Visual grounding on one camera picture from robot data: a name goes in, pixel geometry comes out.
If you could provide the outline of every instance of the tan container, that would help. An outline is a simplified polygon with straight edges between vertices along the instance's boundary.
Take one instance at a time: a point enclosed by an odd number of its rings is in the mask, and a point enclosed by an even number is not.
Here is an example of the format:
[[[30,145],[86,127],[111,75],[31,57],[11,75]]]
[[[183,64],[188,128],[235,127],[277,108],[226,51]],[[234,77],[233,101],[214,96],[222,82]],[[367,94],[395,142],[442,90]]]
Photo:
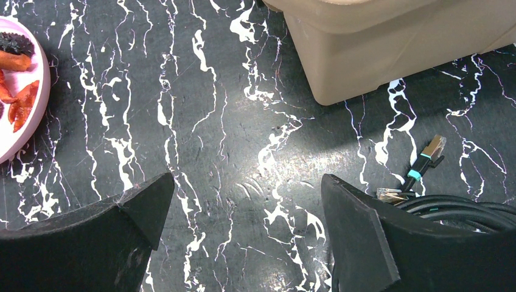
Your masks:
[[[283,11],[322,105],[516,41],[516,0],[265,2]]]

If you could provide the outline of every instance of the beige plastic bin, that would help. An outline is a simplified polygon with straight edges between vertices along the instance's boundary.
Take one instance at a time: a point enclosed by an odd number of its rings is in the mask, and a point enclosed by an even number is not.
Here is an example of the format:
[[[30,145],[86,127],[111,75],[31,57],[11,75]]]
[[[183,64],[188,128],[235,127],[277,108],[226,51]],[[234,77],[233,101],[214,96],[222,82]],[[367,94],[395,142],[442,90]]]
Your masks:
[[[322,105],[516,41],[516,0],[265,2],[283,11]]]

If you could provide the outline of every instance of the black tabletop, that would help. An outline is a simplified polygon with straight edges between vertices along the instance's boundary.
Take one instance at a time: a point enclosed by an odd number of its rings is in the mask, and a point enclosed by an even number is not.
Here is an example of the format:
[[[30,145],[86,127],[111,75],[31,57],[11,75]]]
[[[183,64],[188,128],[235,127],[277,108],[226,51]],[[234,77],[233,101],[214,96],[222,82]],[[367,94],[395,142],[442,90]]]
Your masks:
[[[399,187],[435,134],[445,160],[415,191],[514,203],[515,46],[324,107],[282,15],[251,1],[7,1],[4,15],[41,43],[52,89],[0,165],[0,228],[172,172],[144,291],[328,291],[322,175]]]

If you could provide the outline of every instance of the orange food item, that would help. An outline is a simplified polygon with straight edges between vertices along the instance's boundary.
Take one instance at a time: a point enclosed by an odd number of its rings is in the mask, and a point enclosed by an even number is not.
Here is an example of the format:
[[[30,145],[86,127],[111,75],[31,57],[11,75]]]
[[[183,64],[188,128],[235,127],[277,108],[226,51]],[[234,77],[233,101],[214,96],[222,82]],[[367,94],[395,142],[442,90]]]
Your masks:
[[[0,69],[21,72],[27,71],[30,64],[30,58],[25,54],[15,55],[0,50]]]
[[[27,121],[30,111],[32,110],[32,106],[34,105],[34,101],[36,100],[39,86],[39,80],[25,86],[25,88],[15,96],[16,101],[11,103],[9,108],[9,122],[14,123],[13,133],[16,133],[21,129]]]
[[[2,70],[0,70],[0,100],[2,100],[3,103],[13,103],[16,101],[9,89],[5,86],[5,76]]]

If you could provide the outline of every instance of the pink bowl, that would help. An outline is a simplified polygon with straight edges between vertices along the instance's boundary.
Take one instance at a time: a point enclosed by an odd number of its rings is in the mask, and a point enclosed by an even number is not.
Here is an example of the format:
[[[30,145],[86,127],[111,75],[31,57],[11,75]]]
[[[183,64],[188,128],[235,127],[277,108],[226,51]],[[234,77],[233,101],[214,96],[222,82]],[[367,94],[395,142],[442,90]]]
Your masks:
[[[25,35],[34,44],[32,65],[26,72],[12,72],[4,70],[5,84],[13,96],[28,84],[39,80],[40,87],[34,101],[34,106],[29,118],[16,133],[13,133],[13,125],[9,123],[7,113],[9,105],[3,104],[4,112],[0,117],[0,163],[13,157],[16,152],[36,131],[43,118],[50,94],[50,70],[47,57],[40,44],[29,30],[16,19],[0,16],[0,32],[14,32]]]

